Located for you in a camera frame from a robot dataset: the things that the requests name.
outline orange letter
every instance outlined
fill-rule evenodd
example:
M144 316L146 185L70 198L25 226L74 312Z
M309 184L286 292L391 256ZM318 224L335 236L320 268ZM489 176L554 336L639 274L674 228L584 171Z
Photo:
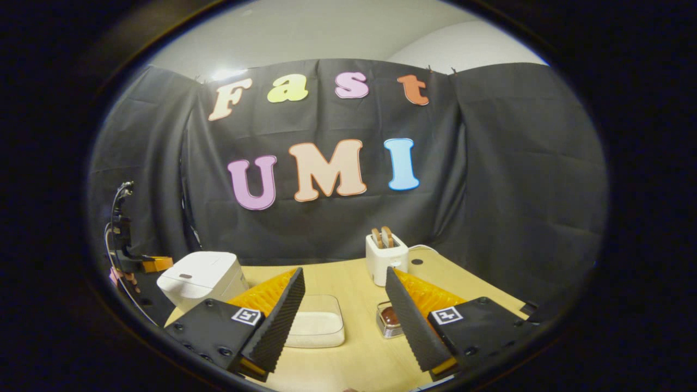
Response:
M409 102L421 106L426 105L429 102L429 99L422 96L421 92L419 91L419 88L425 89L426 84L416 79L416 76L405 75L398 77L397 81L404 85L404 95Z
M331 162L327 163L314 143L291 146L288 152L296 157L298 162L298 192L295 199L299 202L309 202L319 196L319 192L312 187L312 177L325 196L332 195L339 175L341 183L337 193L341 196L359 195L365 192L367 186L360 179L360 162L358 161L358 152L362 147L363 143L360 140L342 140L337 143Z
M237 105L242 98L242 89L248 89L252 86L251 79L240 80L239 82L234 82L231 84L225 84L224 86L218 87L218 97L215 101L215 107L213 108L213 113L208 116L209 121L223 119L232 113L229 103L232 105Z

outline black fabric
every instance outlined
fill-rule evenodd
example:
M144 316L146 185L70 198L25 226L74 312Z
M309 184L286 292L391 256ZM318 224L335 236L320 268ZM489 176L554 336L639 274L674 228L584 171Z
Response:
M342 72L364 73L369 94L339 98L335 78ZM307 77L308 96L270 103L273 81L291 73ZM409 74L426 83L428 105L406 99L397 78ZM247 77L253 84L233 112L209 121L216 89ZM234 80L199 84L152 67L137 78L95 146L96 236L114 191L134 179L134 199L125 205L134 248L175 260L200 248L254 265L353 259L365 256L370 229L387 225L407 245L431 245L535 303L593 265L606 209L602 150L583 108L549 67L500 64L446 76L333 59L254 68ZM388 187L392 162L383 143L397 137L415 144L420 185L413 190ZM314 201L295 201L297 165L288 148L313 142L329 160L345 139L362 141L367 191L320 191ZM277 157L276 199L250 211L236 201L227 165L248 160L250 192L260 195L254 159L263 155Z

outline wooden table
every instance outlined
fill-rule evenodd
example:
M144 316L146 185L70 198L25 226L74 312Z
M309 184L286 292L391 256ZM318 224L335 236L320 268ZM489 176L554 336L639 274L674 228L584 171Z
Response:
M423 264L411 260L421 259ZM465 300L488 296L522 319L524 302L465 271L438 253L417 248L409 252L408 272ZM250 287L294 266L243 266ZM301 266L305 294L331 294L339 300L346 340L338 347L301 349L284 347L276 370L264 386L281 392L409 391L431 382L422 372L406 338L385 339L376 324L378 303L388 301L384 287L376 286L365 259ZM182 315L175 309L167 324Z

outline clear plastic container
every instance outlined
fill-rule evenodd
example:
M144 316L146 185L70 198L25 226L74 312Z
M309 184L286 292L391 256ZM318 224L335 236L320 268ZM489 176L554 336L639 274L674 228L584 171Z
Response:
M329 294L302 298L286 347L336 347L344 342L344 319L339 301Z

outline white cord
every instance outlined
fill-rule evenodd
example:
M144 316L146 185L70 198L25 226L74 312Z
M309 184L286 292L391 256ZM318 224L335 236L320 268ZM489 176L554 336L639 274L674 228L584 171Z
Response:
M438 253L438 251L437 251L437 250L435 250L435 249L431 248L431 247L430 247L430 246L428 246L428 245L422 245L422 244L419 244L419 245L414 245L414 246L410 246L410 247L409 247L409 250L412 250L412 249L414 249L414 248L428 248L428 249L430 249L430 250L432 250L432 251L434 251L434 252Z
M154 325L157 326L158 323L154 322L153 319L151 319L150 316L148 316L148 314L145 313L145 310L143 310L143 308L140 307L138 302L135 300L135 298L133 298L131 293L126 288L125 284L123 283L123 279L118 276L118 272L116 270L116 265L114 265L114 259L112 259L112 252L109 249L109 233L112 231L111 227L109 227L109 226L111 226L111 223L107 223L107 225L104 227L104 245L107 247L107 256L109 256L109 261L112 263L112 268L114 269L114 273L116 274L116 280L121 283L121 286L123 287L123 291L125 291L126 294L128 294L128 297L131 298L131 301L133 301L133 305L135 305L135 307L138 308L138 310L140 310L140 313L143 313L143 315L148 320L150 320L150 322L152 322Z

